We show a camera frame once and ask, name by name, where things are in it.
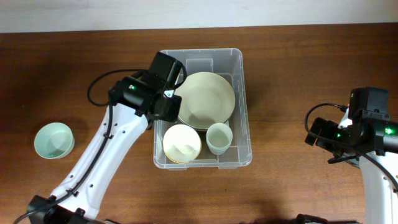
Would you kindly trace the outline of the white small bowl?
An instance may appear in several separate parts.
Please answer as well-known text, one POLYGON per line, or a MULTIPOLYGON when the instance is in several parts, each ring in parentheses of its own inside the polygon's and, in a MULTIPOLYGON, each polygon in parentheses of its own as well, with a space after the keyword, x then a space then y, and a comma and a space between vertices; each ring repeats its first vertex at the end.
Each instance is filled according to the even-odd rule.
POLYGON ((198 133, 184 124, 176 124, 169 128, 163 138, 163 150, 169 154, 178 152, 179 156, 201 151, 201 139, 198 133))

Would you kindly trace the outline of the large cream bowl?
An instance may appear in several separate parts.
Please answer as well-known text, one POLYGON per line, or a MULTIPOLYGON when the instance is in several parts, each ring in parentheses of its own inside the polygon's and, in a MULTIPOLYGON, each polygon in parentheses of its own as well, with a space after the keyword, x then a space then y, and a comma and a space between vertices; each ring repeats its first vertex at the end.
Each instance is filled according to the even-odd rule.
POLYGON ((194 129, 204 130, 215 123, 226 122, 236 104, 231 84, 211 72, 189 75, 175 95, 182 97, 179 120, 194 129))

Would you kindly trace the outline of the yellow small bowl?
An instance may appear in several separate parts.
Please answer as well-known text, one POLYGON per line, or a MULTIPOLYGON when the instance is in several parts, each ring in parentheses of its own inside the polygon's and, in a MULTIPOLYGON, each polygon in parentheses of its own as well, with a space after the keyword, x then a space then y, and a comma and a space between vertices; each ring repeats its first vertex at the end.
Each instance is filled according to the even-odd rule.
POLYGON ((199 156, 200 153, 201 153, 201 151, 195 151, 188 155, 179 156, 178 152, 175 151, 175 152, 171 152, 169 154, 165 153, 165 155, 167 156, 168 159, 170 159, 174 163, 188 164, 189 162, 195 160, 199 156))

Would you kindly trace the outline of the white plastic cup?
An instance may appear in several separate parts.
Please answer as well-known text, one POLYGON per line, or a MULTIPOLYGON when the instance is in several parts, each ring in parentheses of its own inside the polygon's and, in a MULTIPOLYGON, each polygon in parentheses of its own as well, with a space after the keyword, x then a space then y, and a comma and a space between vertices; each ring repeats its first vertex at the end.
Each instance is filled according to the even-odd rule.
POLYGON ((206 143, 214 155, 222 155, 230 147, 233 140, 231 128, 224 123, 211 125, 206 132, 206 143))

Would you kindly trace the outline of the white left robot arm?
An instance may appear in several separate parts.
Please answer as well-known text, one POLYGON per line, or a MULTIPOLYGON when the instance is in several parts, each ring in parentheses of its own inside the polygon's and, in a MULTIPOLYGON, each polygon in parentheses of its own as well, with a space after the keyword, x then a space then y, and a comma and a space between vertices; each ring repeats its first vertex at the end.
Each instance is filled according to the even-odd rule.
POLYGON ((108 92, 103 124, 77 164, 49 198, 36 195, 31 223, 96 223, 104 193, 127 152, 152 121, 176 121, 184 78, 126 77, 108 92))

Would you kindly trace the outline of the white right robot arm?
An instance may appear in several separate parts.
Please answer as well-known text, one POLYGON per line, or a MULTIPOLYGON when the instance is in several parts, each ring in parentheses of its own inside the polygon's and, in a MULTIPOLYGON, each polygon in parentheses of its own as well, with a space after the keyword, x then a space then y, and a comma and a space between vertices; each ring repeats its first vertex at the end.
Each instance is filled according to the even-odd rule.
POLYGON ((388 114, 347 106, 340 123, 316 118, 306 125, 305 142, 333 157, 329 164, 347 162, 360 169, 366 202, 366 223, 397 223, 397 123, 388 114))

